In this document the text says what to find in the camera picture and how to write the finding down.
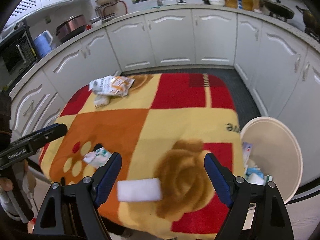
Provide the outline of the white gloved left hand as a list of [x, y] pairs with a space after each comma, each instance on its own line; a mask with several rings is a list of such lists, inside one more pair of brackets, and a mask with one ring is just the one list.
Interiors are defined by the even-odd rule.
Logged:
[[30, 200], [34, 198], [36, 179], [26, 160], [8, 171], [11, 179], [1, 177], [1, 206], [11, 219], [27, 224], [34, 217]]

